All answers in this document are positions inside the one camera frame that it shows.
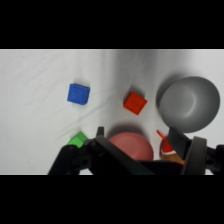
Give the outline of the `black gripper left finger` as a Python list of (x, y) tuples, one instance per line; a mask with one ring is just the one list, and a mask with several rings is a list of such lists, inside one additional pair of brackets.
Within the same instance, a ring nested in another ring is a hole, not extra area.
[(99, 127), (93, 139), (81, 147), (67, 144), (61, 148), (48, 174), (79, 175), (88, 169), (93, 175), (153, 175), (143, 163), (152, 162), (154, 152), (140, 134), (123, 132), (107, 139)]

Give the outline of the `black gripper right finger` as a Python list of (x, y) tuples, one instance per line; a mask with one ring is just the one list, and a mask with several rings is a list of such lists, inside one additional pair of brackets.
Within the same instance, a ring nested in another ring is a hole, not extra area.
[(169, 129), (168, 143), (185, 161), (182, 175), (204, 175), (206, 169), (214, 175), (224, 175), (224, 145), (210, 148), (206, 139), (194, 137), (190, 140), (174, 127)]

